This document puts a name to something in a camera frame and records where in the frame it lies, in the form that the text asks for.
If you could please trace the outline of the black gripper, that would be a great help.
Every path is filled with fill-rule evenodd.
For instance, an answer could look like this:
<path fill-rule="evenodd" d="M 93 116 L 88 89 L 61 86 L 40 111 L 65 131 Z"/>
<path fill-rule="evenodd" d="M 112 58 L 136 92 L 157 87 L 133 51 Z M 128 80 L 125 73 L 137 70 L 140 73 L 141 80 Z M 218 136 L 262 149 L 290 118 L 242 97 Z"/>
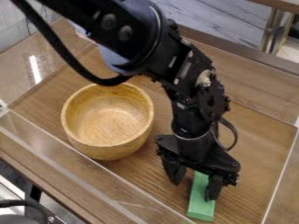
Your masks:
<path fill-rule="evenodd" d="M 223 185 L 238 184 L 240 163 L 216 145 L 211 136 L 180 139 L 176 135 L 157 135 L 155 143 L 164 172 L 176 186 L 182 183 L 188 168 L 210 175 L 204 197 L 207 201 L 218 199 Z"/>

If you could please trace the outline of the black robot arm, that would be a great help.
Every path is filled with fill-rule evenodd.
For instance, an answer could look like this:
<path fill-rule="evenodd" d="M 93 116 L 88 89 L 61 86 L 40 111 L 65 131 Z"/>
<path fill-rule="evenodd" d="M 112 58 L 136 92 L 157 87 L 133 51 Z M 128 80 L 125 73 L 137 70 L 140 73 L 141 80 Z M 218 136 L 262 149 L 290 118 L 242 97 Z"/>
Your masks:
<path fill-rule="evenodd" d="M 152 0 L 37 0 L 69 20 L 103 50 L 116 76 L 96 76 L 71 54 L 61 39 L 29 5 L 11 0 L 56 53 L 77 74 L 101 86 L 115 86 L 137 74 L 160 82 L 172 103 L 172 132 L 156 137 L 157 154 L 172 183 L 195 170 L 208 177 L 204 199 L 239 182 L 240 163 L 219 140 L 230 98 L 208 56 L 188 42 L 178 24 Z"/>

